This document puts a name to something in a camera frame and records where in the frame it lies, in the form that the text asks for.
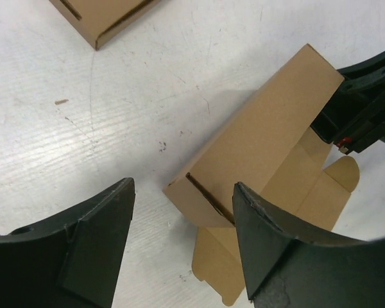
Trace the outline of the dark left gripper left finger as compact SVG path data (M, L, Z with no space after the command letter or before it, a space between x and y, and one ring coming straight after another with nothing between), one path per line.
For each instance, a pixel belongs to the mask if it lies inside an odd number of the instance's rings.
M134 203L124 178L0 235L0 307L111 307Z

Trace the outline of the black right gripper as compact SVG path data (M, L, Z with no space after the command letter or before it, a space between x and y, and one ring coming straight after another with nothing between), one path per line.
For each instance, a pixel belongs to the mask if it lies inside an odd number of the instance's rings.
M344 154L360 153L377 141L385 144L385 51L338 73L344 81L311 128Z

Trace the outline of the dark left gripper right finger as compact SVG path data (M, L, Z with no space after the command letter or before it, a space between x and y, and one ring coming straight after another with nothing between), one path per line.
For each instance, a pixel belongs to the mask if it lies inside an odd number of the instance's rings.
M385 307L385 237L360 241L316 227L234 186L235 229L256 307Z

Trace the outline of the large cardboard box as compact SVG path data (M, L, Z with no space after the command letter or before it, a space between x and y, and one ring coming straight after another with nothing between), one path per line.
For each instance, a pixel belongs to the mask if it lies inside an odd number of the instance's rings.
M234 185L242 182L281 209L332 230L360 171L351 157L326 165L330 144L311 123L343 81L312 46L302 47L215 133L164 194L198 227L195 277L226 306L244 289Z

